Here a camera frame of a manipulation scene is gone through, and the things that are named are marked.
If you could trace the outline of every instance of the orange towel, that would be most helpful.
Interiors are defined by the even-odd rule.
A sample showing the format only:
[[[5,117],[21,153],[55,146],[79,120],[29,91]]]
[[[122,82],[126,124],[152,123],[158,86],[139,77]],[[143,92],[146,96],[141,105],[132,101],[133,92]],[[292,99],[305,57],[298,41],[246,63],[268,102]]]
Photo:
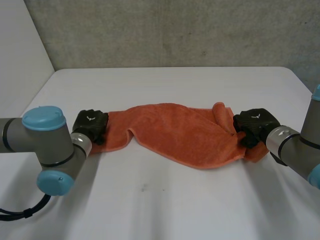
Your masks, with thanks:
[[[145,148],[196,169],[218,168],[241,158],[257,162],[267,148],[262,142],[252,149],[240,145],[245,134],[236,133],[233,115],[222,102],[212,109],[161,103],[109,112],[105,144],[94,145],[92,153],[120,150],[134,136]]]

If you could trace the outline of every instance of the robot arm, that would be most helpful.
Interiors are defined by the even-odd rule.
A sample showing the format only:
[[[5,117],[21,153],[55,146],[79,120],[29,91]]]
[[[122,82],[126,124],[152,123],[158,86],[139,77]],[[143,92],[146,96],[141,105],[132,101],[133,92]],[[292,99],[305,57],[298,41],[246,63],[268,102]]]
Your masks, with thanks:
[[[253,148],[263,141],[277,163],[289,166],[312,186],[320,189],[320,84],[315,89],[301,133],[280,125],[267,110],[251,109],[233,117],[241,144]]]
[[[73,186],[92,144],[102,144],[108,114],[81,111],[69,134],[60,108],[43,106],[22,118],[0,118],[0,153],[35,152],[42,171],[38,188],[50,196],[63,196]]]

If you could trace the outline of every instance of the black cable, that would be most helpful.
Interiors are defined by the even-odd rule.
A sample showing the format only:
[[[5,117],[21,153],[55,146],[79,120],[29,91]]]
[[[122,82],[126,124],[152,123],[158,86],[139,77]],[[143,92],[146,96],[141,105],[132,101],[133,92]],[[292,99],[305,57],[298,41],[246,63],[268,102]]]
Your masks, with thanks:
[[[51,198],[50,195],[45,194],[37,205],[35,205],[33,208],[28,208],[24,211],[14,212],[14,211],[7,211],[0,208],[0,213],[3,213],[3,214],[0,214],[0,221],[9,222],[9,221],[15,221],[23,218],[25,219],[30,218],[33,214],[43,209],[44,206],[47,205],[47,203],[49,202],[50,198]]]

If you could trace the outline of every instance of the light blue joint cap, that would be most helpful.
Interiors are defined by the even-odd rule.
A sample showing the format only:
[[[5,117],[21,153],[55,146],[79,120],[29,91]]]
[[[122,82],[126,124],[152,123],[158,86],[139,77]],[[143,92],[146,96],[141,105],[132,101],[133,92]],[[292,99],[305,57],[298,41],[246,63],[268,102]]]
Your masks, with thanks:
[[[63,196],[74,185],[74,179],[68,174],[57,170],[44,170],[36,180],[38,188],[50,196]]]
[[[66,124],[62,110],[56,106],[40,106],[27,111],[22,124],[34,131],[52,131]]]
[[[308,182],[312,186],[320,189],[320,164],[315,166],[315,168],[310,172],[308,176]]]
[[[316,86],[311,97],[313,100],[320,101],[320,84]]]

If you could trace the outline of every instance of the white table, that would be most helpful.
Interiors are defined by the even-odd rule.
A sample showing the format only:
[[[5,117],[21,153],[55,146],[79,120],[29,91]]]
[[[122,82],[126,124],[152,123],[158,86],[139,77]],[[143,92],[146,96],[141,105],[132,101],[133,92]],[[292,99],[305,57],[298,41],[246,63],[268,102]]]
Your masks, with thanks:
[[[233,112],[266,108],[298,131],[311,93],[282,67],[67,69],[28,109],[60,107],[69,128],[80,110],[156,103]],[[33,153],[0,155],[0,208],[43,196]],[[180,165],[138,145],[90,157],[65,197],[35,216],[0,222],[1,240],[319,240],[320,190],[270,155],[214,170]]]

